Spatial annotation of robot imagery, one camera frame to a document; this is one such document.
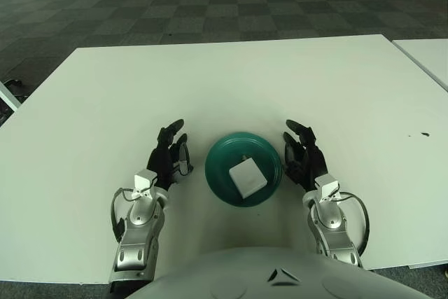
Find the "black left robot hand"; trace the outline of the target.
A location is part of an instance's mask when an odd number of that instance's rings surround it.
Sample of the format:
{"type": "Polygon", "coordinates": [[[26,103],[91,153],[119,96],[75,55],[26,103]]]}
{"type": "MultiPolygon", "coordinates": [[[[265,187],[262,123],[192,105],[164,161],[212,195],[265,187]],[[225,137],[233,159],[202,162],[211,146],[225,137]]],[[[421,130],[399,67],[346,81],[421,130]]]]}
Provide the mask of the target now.
{"type": "Polygon", "coordinates": [[[166,191],[176,183],[176,175],[187,176],[194,169],[187,146],[188,135],[183,133],[174,141],[183,126],[184,119],[178,119],[160,129],[157,146],[151,152],[146,166],[146,169],[156,174],[155,186],[166,191]]]}

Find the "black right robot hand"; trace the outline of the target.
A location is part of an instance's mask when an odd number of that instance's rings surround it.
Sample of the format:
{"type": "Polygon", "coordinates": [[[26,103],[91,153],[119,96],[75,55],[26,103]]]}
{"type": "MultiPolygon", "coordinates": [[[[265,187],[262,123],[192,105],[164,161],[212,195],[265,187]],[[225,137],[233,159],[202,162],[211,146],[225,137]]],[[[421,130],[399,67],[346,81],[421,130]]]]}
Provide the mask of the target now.
{"type": "Polygon", "coordinates": [[[294,120],[287,120],[286,126],[299,137],[295,140],[289,133],[283,133],[286,176],[306,192],[315,190],[315,178],[327,174],[328,168],[322,151],[316,145],[314,132],[294,120]]]}

